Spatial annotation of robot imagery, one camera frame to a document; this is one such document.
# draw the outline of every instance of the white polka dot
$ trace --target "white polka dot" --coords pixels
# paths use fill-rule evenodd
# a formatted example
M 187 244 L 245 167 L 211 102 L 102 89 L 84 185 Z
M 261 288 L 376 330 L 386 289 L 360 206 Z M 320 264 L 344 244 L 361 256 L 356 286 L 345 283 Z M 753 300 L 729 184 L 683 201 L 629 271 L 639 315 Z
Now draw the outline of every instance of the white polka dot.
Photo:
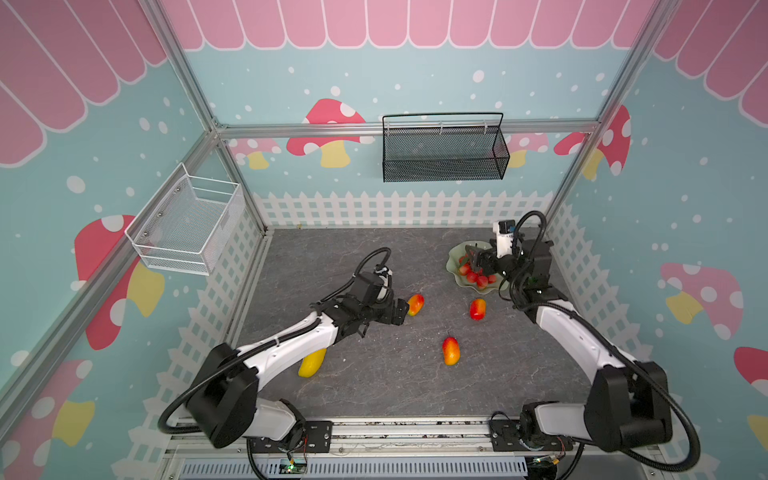
M 124 225 L 123 216 L 111 215 L 109 217 L 104 217 L 101 219 L 101 224 L 111 232 L 119 232 Z
M 354 108 L 350 107 L 350 106 L 349 106 L 349 105 L 347 105 L 347 104 L 341 104 L 341 105 L 339 105 L 339 111 L 340 111 L 340 112 L 341 112 L 341 114 L 342 114 L 342 115 L 344 115 L 345 117 L 352 117 L 354 114 L 356 114 L 356 113 L 357 113 L 357 112 L 355 111 L 355 109 L 354 109 Z
M 112 308 L 109 309 L 109 320 L 117 326 L 123 325 L 123 318 L 125 318 L 125 304 L 127 300 L 125 298 L 119 299 L 112 304 Z
M 74 374 L 82 380 L 88 376 L 88 373 L 91 373 L 92 368 L 94 368 L 94 363 L 91 360 L 83 360 L 80 362 L 80 365 L 74 369 Z
M 46 440 L 40 445 L 32 456 L 32 463 L 36 467 L 44 467 L 48 462 L 48 453 L 51 451 L 51 440 Z
M 744 308 L 744 297 L 741 292 L 733 292 L 728 297 L 730 304 L 736 308 Z
M 701 299 L 705 302 L 714 302 L 717 300 L 717 291 L 711 286 L 705 286 L 701 289 Z
M 7 468 L 10 464 L 16 460 L 19 452 L 22 450 L 22 445 L 15 440 L 8 440 L 2 446 L 2 464 L 4 468 Z
M 82 194 L 85 192 L 85 182 L 82 178 L 72 175 L 67 178 L 67 188 L 76 194 Z
M 680 279 L 675 276 L 667 279 L 667 283 L 669 283 L 671 286 L 675 287 L 678 290 L 683 289 L 683 282 L 681 282 Z
M 606 147 L 611 144 L 611 142 L 614 141 L 614 131 L 611 129 L 608 129 L 608 131 L 603 134 L 603 145 Z
M 29 356 L 29 352 L 26 350 L 19 350 L 18 352 L 11 355 L 11 365 L 13 366 L 20 366 Z
M 48 414 L 53 412 L 53 408 L 56 406 L 56 401 L 53 400 L 53 397 L 43 397 L 39 399 L 35 404 L 32 406 L 31 410 L 29 411 L 30 415 L 32 415 L 32 418 L 35 419 L 43 419 Z
M 730 338 L 730 329 L 725 325 L 715 325 L 713 327 L 715 329 L 715 333 L 717 336 L 719 336 L 723 340 L 728 340 Z

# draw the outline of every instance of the metal basket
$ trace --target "metal basket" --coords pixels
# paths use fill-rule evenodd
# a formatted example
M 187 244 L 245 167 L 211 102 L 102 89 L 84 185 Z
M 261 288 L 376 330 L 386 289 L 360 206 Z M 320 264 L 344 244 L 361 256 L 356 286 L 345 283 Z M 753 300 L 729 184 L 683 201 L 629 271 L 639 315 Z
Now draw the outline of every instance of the metal basket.
M 498 112 L 384 115 L 384 181 L 501 180 L 509 163 L 503 118 Z
M 193 177 L 184 164 L 166 185 L 125 234 L 149 268 L 210 275 L 245 209 L 243 188 Z

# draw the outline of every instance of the green bowl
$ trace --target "green bowl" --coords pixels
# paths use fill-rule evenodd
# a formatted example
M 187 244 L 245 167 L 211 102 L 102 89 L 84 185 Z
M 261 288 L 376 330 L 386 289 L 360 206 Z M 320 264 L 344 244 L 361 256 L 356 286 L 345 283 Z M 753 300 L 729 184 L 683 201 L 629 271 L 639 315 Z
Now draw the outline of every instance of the green bowl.
M 458 272 L 458 260 L 467 254 L 466 249 L 464 248 L 465 245 L 473 245 L 480 248 L 491 248 L 491 244 L 488 242 L 483 242 L 481 240 L 470 240 L 469 242 L 461 242 L 459 245 L 453 247 L 450 252 L 448 252 L 448 262 L 445 264 L 445 269 L 450 273 L 453 273 L 453 277 L 456 279 L 456 285 L 471 288 L 481 295 L 485 295 L 486 293 L 498 290 L 498 285 L 500 284 L 499 280 L 496 280 L 496 283 L 489 283 L 486 288 L 480 290 L 476 283 L 468 282 L 467 277 L 462 276 Z

